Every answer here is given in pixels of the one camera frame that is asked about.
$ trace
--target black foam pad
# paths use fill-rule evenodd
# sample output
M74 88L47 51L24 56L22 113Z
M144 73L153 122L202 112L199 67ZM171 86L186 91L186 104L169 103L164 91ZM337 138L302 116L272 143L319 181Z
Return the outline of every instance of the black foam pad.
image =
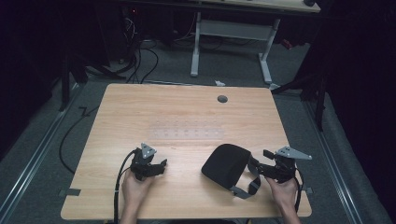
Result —
M250 158L250 151L231 144L217 147L202 167L202 173L222 187L235 186Z

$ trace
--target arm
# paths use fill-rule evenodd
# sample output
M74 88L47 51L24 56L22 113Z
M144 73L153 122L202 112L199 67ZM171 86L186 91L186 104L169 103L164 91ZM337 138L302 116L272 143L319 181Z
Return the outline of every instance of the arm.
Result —
M274 179L265 177L271 187L276 205L286 224L301 224L294 208L297 183L294 179L278 184Z
M149 186L154 181L154 177L148 177L145 181L138 181L134 178L131 170L125 172L122 183L122 193L124 197L124 207L122 209L122 217L120 224L135 224L137 220L137 212L140 205L144 201Z

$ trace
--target white table leg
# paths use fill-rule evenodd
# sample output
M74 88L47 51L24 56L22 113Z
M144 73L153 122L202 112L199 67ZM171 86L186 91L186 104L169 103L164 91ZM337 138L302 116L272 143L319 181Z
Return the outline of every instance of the white table leg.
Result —
M195 28L195 46L194 46L194 52L192 54L192 63L191 63L192 77L198 77L200 34L201 34L201 12L197 12L197 22Z
M264 53L259 54L260 64L262 66L262 75L264 76L265 83L268 83L268 84L272 83L272 79L271 79L270 70L268 69L267 57L270 52L271 46L274 42L274 38L275 38L277 27L279 26L279 23L280 23L280 19L276 19L274 21L274 25L272 27L271 34L268 38L268 41L267 41L267 44L265 47L265 51L264 51Z

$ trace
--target wooden table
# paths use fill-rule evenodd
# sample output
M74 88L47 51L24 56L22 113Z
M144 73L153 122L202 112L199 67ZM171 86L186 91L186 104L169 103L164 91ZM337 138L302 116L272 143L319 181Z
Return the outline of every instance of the wooden table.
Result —
M227 103L218 101L220 95ZM280 216L263 177L257 194L242 200L201 173L212 151L224 143L244 147L259 161L274 164L262 150L275 151L289 143L269 90L110 84L70 186L80 194L66 197L62 217L112 219L121 163L142 142L158 150L152 163L168 159L168 164L151 186L139 218ZM247 189L251 179L246 170L237 187ZM303 192L298 215L310 214Z

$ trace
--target metal bracket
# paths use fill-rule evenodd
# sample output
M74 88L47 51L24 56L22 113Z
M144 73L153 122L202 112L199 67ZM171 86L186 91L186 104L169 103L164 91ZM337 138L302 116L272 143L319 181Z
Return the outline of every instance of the metal bracket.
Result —
M157 152L157 150L155 150L152 147L149 147L145 143L142 143L141 146L142 146L143 159L146 159L146 158L154 155Z
M292 147L282 147L281 149L277 150L275 154L292 159L312 160L312 156L306 155Z

